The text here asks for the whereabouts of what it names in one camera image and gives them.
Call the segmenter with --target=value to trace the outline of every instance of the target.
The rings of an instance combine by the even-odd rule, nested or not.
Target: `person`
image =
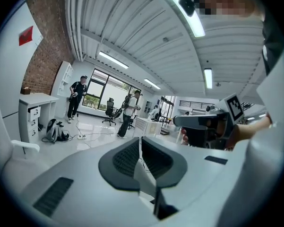
[[[68,123],[71,123],[71,120],[75,119],[77,108],[79,107],[82,96],[86,94],[87,91],[86,79],[87,76],[81,76],[80,81],[75,82],[69,88],[71,95],[73,97],[71,98],[68,107],[68,113],[67,113]]]
[[[158,109],[158,105],[155,105],[154,109],[149,113],[148,119],[153,120],[155,118],[155,115],[159,112],[160,110]]]
[[[268,75],[275,66],[279,57],[284,50],[284,37],[281,30],[274,20],[271,13],[258,0],[194,0],[200,10],[206,14],[222,14],[235,15],[239,17],[250,17],[251,15],[258,16],[263,22],[263,37],[264,46],[262,56],[266,74]],[[261,129],[268,128],[272,124],[271,117],[266,114],[266,117],[256,122],[253,125],[235,125],[233,132],[226,143],[226,148],[233,148],[240,140],[250,139],[256,132]],[[219,122],[217,125],[218,133],[224,132],[225,125]],[[181,130],[183,141],[188,143],[188,137],[184,129]]]
[[[134,110],[139,110],[140,107],[136,105],[137,99],[140,97],[141,92],[139,90],[136,90],[134,92],[133,96],[130,96],[129,102],[128,102],[128,107],[123,111],[123,124],[121,125],[117,136],[118,137],[124,137],[129,125],[129,121],[131,119],[131,116],[133,114]]]

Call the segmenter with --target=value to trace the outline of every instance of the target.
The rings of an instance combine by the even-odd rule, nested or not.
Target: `power strip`
[[[78,140],[86,140],[86,135],[84,135],[84,134],[78,135],[77,139]]]

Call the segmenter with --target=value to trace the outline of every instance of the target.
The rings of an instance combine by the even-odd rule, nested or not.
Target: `black t-shirt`
[[[263,25],[265,41],[262,54],[268,75],[284,50],[284,36],[272,14],[267,9],[265,9],[265,21]]]
[[[77,97],[80,99],[83,96],[83,93],[86,92],[86,85],[82,85],[80,82],[75,82],[71,85],[74,89],[74,92],[77,92]]]

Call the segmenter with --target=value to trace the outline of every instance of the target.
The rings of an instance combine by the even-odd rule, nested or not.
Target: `ceiling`
[[[265,78],[261,21],[200,15],[206,35],[195,38],[175,7],[170,0],[66,0],[73,52],[158,95],[220,99],[237,93],[243,102],[262,103],[256,93]],[[204,68],[212,68],[213,89],[206,89]]]

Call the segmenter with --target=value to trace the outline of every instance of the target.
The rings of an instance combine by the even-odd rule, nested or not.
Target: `white floor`
[[[102,123],[104,120],[102,118],[82,114],[79,114],[78,118],[75,117],[75,120],[72,120],[71,124],[67,123],[66,119],[57,120],[62,121],[62,125],[64,125],[62,129],[65,133],[69,131],[70,136],[75,136],[80,134],[80,130],[82,134],[86,135],[86,140],[78,140],[77,136],[75,136],[70,141],[56,142],[54,144],[45,143],[42,142],[42,138],[45,137],[46,132],[46,129],[43,128],[43,130],[39,132],[39,141],[36,143],[40,146],[40,160],[46,163],[49,167],[57,164],[75,152],[112,143],[115,140],[122,140],[116,135],[121,125],[119,119],[115,121],[117,123],[116,125],[112,124],[111,126],[109,126],[108,122]],[[127,130],[125,137],[133,137],[133,131],[133,128]],[[170,136],[158,135],[157,137],[173,142],[176,140]]]

